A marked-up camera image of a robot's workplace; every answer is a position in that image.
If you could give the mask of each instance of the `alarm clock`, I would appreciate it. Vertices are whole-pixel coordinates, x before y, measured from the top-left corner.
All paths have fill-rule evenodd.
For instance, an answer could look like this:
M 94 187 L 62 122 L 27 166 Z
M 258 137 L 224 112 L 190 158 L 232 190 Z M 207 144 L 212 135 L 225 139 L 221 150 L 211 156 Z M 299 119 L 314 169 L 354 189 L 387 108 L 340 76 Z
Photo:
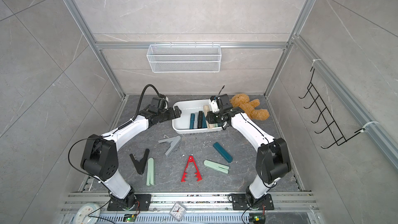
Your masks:
M 170 211 L 170 215 L 177 221 L 181 221 L 184 218 L 186 208 L 180 203 L 176 202 Z

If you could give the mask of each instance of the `red plastic clip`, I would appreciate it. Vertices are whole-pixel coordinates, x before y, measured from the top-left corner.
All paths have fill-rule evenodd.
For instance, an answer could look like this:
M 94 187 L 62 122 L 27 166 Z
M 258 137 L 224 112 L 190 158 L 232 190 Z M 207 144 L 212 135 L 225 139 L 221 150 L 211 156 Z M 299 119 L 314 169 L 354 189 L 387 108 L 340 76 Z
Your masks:
M 200 180 L 202 180 L 202 176 L 200 175 L 200 172 L 199 172 L 199 170 L 198 170 L 198 167 L 196 166 L 196 163 L 195 163 L 195 160 L 193 159 L 193 157 L 192 156 L 189 156 L 189 158 L 188 158 L 188 162 L 187 162 L 187 166 L 185 166 L 185 170 L 184 170 L 184 174 L 182 175 L 182 179 L 181 179 L 181 181 L 182 182 L 185 182 L 185 178 L 187 178 L 187 173 L 185 172 L 186 170 L 187 170 L 187 168 L 188 168 L 188 165 L 189 165 L 189 163 L 191 163 L 191 162 L 193 162 L 193 164 L 195 164 L 195 167 L 196 167 L 196 177 L 197 177 L 197 182 L 199 182 Z

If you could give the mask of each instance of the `wire mesh basket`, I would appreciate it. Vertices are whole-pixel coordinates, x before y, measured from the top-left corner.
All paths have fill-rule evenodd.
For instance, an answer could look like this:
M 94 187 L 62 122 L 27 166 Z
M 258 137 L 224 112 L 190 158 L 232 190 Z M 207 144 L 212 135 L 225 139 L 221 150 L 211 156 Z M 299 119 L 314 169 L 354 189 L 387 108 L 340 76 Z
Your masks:
M 221 47 L 217 44 L 153 44 L 147 52 L 154 73 L 219 72 Z

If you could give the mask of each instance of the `mint green clothespin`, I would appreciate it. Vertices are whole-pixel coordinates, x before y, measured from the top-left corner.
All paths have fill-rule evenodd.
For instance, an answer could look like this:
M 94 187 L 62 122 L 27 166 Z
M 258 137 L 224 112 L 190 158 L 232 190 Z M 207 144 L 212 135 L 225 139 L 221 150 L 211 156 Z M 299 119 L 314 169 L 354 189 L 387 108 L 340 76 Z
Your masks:
M 155 162 L 152 157 L 148 159 L 147 186 L 149 185 L 155 185 Z
M 215 163 L 209 160 L 205 160 L 204 162 L 205 166 L 210 168 L 210 169 L 215 169 L 218 172 L 224 173 L 224 174 L 228 174 L 228 170 L 229 170 L 229 166 L 226 165 L 222 165 L 219 163 Z

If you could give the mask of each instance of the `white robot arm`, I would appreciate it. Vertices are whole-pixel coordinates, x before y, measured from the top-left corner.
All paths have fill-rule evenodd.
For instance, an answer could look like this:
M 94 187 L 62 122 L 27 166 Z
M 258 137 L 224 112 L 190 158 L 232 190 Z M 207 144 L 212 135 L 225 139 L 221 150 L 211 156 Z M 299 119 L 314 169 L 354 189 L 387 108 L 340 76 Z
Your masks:
M 136 117 L 110 132 L 101 136 L 92 135 L 87 140 L 80 166 L 100 180 L 112 192 L 113 201 L 117 201 L 123 209 L 130 209 L 134 205 L 135 196 L 133 188 L 117 169 L 117 151 L 152 125 L 180 117 L 181 111 L 178 107 L 165 109 L 161 101 L 162 98 L 154 97 L 151 105 L 140 111 Z M 241 132 L 257 151 L 258 175 L 246 190 L 246 201 L 249 206 L 256 207 L 256 201 L 291 170 L 286 142 L 283 139 L 276 140 L 264 132 L 239 107 L 232 108 L 227 95 L 212 96 L 211 101 L 212 108 L 216 108 L 216 111 L 208 112 L 206 120 L 211 124 L 229 123 Z

